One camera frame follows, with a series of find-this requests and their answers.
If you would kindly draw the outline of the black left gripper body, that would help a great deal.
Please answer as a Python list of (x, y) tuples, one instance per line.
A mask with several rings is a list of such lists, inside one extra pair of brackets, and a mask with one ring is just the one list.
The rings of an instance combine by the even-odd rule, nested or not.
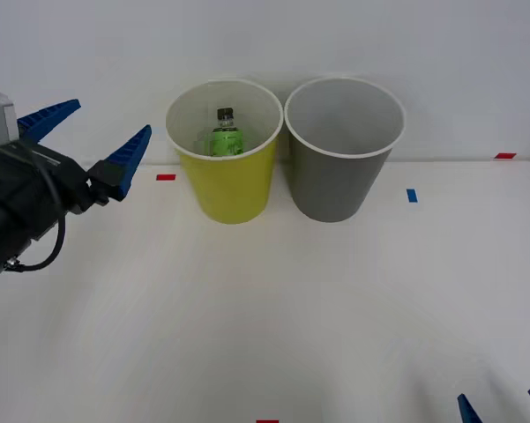
[(13, 214), (31, 239), (38, 240), (57, 222), (58, 214), (29, 153), (48, 171), (65, 212), (87, 211), (92, 196), (88, 174), (75, 160), (27, 141), (0, 147), (0, 205)]

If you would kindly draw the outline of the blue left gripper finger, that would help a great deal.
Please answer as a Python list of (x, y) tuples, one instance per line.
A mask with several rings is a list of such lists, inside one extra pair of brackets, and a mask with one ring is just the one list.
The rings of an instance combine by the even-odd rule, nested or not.
[(42, 108), (30, 115), (17, 120), (19, 137), (35, 144), (39, 144), (56, 126), (81, 107), (79, 100), (67, 100), (46, 108)]
[(152, 127), (147, 124), (106, 159), (99, 160), (87, 171), (95, 203), (106, 205), (110, 199), (121, 202), (127, 197), (151, 135)]

